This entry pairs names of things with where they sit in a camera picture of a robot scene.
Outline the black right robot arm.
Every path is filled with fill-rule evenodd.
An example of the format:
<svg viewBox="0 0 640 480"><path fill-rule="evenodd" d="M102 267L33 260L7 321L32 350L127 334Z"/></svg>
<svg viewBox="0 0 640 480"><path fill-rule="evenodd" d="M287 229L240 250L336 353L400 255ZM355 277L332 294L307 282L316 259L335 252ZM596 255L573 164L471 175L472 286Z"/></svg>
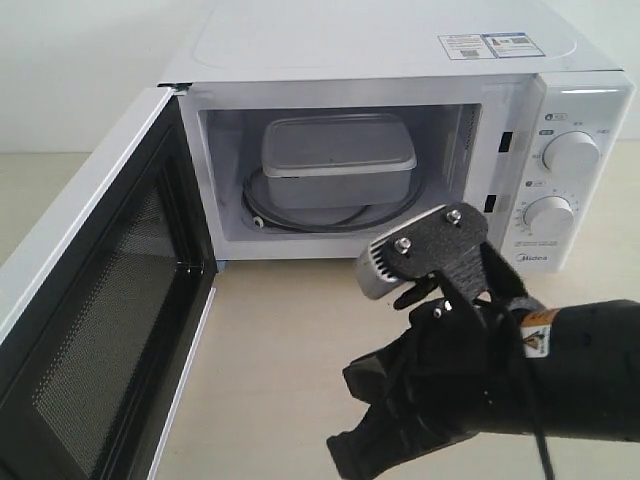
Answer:
<svg viewBox="0 0 640 480"><path fill-rule="evenodd" d="M367 411L327 441L342 478L373 479L480 433L638 440L636 302L474 308L482 333L444 301L423 303L402 335L344 369Z"/></svg>

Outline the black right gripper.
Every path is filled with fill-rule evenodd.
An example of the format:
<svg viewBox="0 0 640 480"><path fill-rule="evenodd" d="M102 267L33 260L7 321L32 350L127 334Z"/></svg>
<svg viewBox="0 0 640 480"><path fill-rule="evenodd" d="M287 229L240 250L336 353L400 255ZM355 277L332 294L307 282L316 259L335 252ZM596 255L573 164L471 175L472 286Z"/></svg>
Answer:
<svg viewBox="0 0 640 480"><path fill-rule="evenodd" d="M534 434L535 392L522 323L535 300L472 302L476 318L442 298L409 314L415 341L389 344L353 360L343 371L351 396L369 405L418 402L423 417L448 429L447 446L479 432ZM414 460L425 449L390 417L365 415L351 431L330 436L326 446L341 479L375 479Z"/></svg>

